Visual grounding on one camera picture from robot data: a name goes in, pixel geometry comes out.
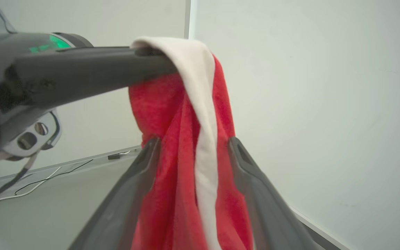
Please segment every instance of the white stripe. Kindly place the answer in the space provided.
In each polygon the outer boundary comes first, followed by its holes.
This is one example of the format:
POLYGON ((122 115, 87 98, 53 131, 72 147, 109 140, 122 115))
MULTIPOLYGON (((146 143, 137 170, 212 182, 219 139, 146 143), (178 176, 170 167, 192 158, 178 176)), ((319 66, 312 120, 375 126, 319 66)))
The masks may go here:
POLYGON ((213 103, 214 57, 195 40, 141 37, 132 47, 151 46, 163 51, 177 67, 200 123, 195 149, 195 192, 209 250, 221 250, 217 238, 218 188, 217 120, 213 103))

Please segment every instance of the red cloth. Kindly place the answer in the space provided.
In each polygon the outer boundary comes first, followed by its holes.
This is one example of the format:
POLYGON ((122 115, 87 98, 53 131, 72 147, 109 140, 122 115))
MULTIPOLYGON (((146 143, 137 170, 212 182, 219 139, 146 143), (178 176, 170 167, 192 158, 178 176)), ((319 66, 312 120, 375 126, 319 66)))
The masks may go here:
MULTIPOLYGON (((223 71, 214 58, 212 99, 217 123, 218 188, 216 227, 223 250, 252 249, 243 196, 232 177, 227 141, 234 136, 223 71)), ((132 111, 143 133, 162 139, 152 190, 143 200, 133 250, 207 250, 195 193, 195 149, 200 124, 179 74, 162 76, 129 88, 132 111)))

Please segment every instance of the red towel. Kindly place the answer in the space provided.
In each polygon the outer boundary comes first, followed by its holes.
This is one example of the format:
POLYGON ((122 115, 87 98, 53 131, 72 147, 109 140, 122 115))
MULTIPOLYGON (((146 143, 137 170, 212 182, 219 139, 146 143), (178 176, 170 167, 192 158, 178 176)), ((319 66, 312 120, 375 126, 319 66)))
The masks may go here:
POLYGON ((141 205, 134 250, 246 250, 252 232, 232 177, 231 108, 218 60, 199 41, 139 38, 163 51, 179 74, 129 88, 143 133, 162 139, 154 187, 141 205))

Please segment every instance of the white cable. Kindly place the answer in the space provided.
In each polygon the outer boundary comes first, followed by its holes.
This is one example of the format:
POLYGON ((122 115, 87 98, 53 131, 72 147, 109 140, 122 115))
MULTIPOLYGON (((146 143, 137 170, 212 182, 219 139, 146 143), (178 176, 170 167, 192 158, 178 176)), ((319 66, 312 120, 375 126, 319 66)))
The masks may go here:
POLYGON ((4 200, 8 200, 8 199, 12 199, 12 198, 18 198, 18 197, 22 197, 25 195, 28 195, 29 193, 33 192, 35 189, 37 189, 41 184, 45 183, 47 180, 49 180, 56 172, 58 172, 58 170, 60 170, 62 167, 57 168, 51 175, 49 175, 46 179, 44 179, 42 182, 36 184, 36 186, 34 188, 32 188, 31 190, 29 190, 28 192, 25 192, 23 194, 20 195, 13 195, 13 196, 8 196, 8 197, 3 197, 0 198, 0 201, 4 201, 4 200))
POLYGON ((5 192, 7 189, 9 189, 11 186, 13 186, 17 181, 19 181, 21 179, 21 177, 26 174, 26 172, 32 167, 33 163, 36 160, 36 157, 38 156, 40 152, 35 152, 35 154, 33 154, 29 160, 27 161, 27 163, 24 165, 24 167, 21 169, 21 171, 13 178, 11 179, 9 182, 7 182, 6 184, 4 184, 2 187, 0 187, 0 194, 5 192))

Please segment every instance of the hole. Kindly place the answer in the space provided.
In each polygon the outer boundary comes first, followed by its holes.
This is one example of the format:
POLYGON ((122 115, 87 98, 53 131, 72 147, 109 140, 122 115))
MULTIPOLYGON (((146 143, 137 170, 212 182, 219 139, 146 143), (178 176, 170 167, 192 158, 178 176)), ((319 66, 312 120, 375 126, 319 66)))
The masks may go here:
POLYGON ((35 123, 35 131, 40 135, 46 135, 47 133, 49 133, 47 126, 41 122, 35 123))
POLYGON ((29 150, 36 144, 36 136, 30 132, 24 133, 18 138, 18 146, 21 149, 29 150))

